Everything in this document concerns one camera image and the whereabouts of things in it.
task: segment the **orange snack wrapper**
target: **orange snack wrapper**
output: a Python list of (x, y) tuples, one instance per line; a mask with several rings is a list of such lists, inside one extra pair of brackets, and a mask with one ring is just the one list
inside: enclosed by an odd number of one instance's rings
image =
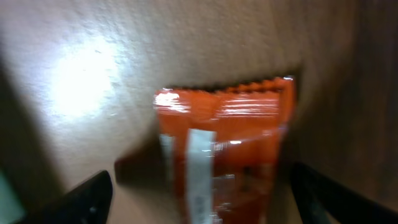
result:
[(275, 78), (216, 93), (159, 90), (154, 105), (183, 223), (261, 223), (294, 81)]

